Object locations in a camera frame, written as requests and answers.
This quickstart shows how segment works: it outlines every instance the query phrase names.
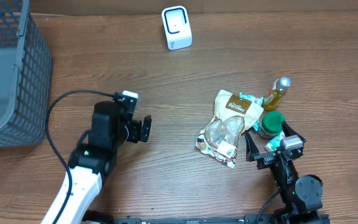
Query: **green lid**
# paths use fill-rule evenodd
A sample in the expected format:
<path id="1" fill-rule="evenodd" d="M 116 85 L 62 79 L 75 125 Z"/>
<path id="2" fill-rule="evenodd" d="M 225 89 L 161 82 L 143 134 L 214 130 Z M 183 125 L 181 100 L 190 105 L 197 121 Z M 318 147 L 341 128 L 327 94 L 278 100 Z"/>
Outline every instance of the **green lid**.
<path id="1" fill-rule="evenodd" d="M 283 129 L 281 126 L 282 121 L 285 121 L 285 118 L 281 113 L 271 111 L 262 118 L 262 127 L 266 132 L 276 134 Z"/>

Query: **white box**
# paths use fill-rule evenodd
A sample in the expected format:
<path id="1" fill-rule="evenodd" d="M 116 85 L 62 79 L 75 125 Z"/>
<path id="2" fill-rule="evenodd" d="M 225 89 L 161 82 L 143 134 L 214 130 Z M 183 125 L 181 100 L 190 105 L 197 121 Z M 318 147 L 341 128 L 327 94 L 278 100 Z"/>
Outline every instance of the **white box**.
<path id="1" fill-rule="evenodd" d="M 187 10 L 183 6 L 168 7 L 162 11 L 161 16 L 168 49 L 176 50 L 190 46 L 193 38 Z"/>

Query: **brown wood surface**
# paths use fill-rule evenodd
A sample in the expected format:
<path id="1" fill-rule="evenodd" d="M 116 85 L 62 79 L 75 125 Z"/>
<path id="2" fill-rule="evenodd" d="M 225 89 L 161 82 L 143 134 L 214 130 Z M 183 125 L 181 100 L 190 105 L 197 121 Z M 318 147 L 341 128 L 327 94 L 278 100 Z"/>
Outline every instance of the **brown wood surface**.
<path id="1" fill-rule="evenodd" d="M 358 10 L 358 0 L 32 0 L 31 4 L 32 12 L 68 16 L 161 14 L 176 5 L 189 13 Z"/>
<path id="2" fill-rule="evenodd" d="M 132 90 L 135 118 L 153 117 L 149 142 L 120 149 L 91 208 L 140 218 L 257 213 L 275 186 L 269 170 L 246 162 L 244 139 L 234 169 L 200 153 L 195 139 L 220 89 L 262 96 L 289 76 L 277 110 L 308 140 L 296 168 L 323 179 L 321 211 L 333 223 L 358 223 L 358 11 L 195 14 L 190 22 L 193 45 L 169 51 L 159 15 L 37 20 L 53 53 L 51 99 Z M 54 109 L 50 130 L 64 158 L 100 100 L 73 95 Z M 0 149 L 0 223 L 40 223 L 64 173 L 47 141 Z M 267 212 L 281 206 L 276 199 Z"/>

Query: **brown glass bottle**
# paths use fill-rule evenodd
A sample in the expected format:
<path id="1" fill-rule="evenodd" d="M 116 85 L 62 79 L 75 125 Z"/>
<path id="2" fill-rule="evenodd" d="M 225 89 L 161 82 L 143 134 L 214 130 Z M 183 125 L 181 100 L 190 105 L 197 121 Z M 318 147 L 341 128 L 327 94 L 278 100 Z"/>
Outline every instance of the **brown glass bottle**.
<path id="1" fill-rule="evenodd" d="M 276 80 L 273 84 L 273 88 L 269 91 L 267 95 L 264 96 L 264 102 L 262 103 L 262 107 L 268 111 L 274 110 L 277 103 L 287 93 L 288 87 L 290 85 L 291 80 L 288 77 L 281 77 Z"/>

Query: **teal wrapper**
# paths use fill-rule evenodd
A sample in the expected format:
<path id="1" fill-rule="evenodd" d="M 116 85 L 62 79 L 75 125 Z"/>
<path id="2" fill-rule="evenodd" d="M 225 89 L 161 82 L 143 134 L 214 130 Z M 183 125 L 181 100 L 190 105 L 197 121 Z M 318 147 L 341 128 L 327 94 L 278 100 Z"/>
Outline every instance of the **teal wrapper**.
<path id="1" fill-rule="evenodd" d="M 264 146 L 264 148 L 268 152 L 273 152 L 276 150 L 278 146 L 280 146 L 281 139 L 285 138 L 285 134 L 283 131 L 280 131 L 276 136 L 274 136 L 267 144 Z"/>
<path id="2" fill-rule="evenodd" d="M 262 106 L 262 103 L 264 102 L 263 97 L 258 98 L 258 97 L 254 96 L 254 95 L 243 95 L 242 92 L 239 94 L 239 98 L 249 100 L 251 102 L 254 102 L 254 103 L 258 104 L 259 106 Z M 253 127 L 253 129 L 255 131 L 259 130 L 259 119 L 255 122 L 254 125 L 252 125 L 252 127 Z"/>

